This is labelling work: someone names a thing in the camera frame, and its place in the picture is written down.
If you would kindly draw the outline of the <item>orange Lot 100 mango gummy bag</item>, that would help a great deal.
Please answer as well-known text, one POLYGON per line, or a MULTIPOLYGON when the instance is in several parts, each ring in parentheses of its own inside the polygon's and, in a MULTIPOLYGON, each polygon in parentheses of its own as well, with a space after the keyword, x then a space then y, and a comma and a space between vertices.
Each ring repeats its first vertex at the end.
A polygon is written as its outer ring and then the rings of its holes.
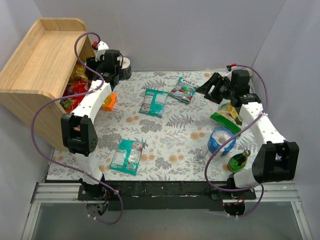
POLYGON ((86 68, 80 62, 77 61, 74 65, 69 81, 70 82, 76 82, 76 81, 88 82, 88 77, 86 76, 85 71, 86 71, 86 68))

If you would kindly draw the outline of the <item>red Lot 100 fruit gummy bag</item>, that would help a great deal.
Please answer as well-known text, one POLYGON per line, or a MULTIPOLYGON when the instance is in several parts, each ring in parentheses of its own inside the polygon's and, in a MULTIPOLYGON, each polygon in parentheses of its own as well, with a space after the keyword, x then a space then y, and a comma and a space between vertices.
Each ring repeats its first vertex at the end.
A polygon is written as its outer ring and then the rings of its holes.
POLYGON ((70 96, 70 95, 78 95, 82 93, 86 93, 90 89, 91 83, 89 81, 73 81, 69 82, 66 85, 66 88, 63 92, 63 96, 70 96))

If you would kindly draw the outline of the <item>small orange candy bag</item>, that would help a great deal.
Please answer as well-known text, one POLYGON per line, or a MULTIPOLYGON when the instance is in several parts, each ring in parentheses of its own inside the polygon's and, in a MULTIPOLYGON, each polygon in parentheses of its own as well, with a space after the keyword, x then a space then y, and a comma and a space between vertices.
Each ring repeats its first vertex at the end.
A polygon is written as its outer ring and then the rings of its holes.
POLYGON ((111 112, 116 104, 117 94, 112 92, 102 103, 101 107, 104 111, 111 112))

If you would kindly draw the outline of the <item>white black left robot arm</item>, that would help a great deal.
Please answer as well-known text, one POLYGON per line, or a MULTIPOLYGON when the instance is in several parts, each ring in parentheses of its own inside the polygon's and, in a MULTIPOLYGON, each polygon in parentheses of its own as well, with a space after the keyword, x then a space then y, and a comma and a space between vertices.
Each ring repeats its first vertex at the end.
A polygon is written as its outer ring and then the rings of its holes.
POLYGON ((120 71, 123 56, 119 50, 108 49, 99 60, 88 57, 86 63, 89 68, 99 73, 100 77, 85 70, 90 88, 89 91, 102 87, 98 91, 87 94, 78 106, 69 114, 63 114, 61 121, 63 145, 68 148, 80 168, 84 172, 79 182, 84 191, 92 198, 100 200, 106 195, 106 187, 93 180, 89 175, 99 181, 104 181, 104 175, 98 167, 95 150, 98 145, 98 136, 94 127, 95 117, 105 99, 112 93, 120 80, 120 71))

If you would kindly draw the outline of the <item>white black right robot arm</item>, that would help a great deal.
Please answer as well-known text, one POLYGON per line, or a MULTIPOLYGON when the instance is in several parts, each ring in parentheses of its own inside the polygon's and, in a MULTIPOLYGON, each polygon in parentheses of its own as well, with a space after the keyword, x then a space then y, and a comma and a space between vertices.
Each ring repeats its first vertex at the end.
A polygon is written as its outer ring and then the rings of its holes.
POLYGON ((250 93, 248 68, 231 70, 226 76, 214 73, 196 89, 204 98, 216 104, 229 100, 250 130, 259 147, 251 168, 234 173, 226 181, 224 192, 247 191, 263 183, 291 181, 295 177, 299 146, 287 141, 267 116, 267 106, 262 105, 255 93, 250 93))

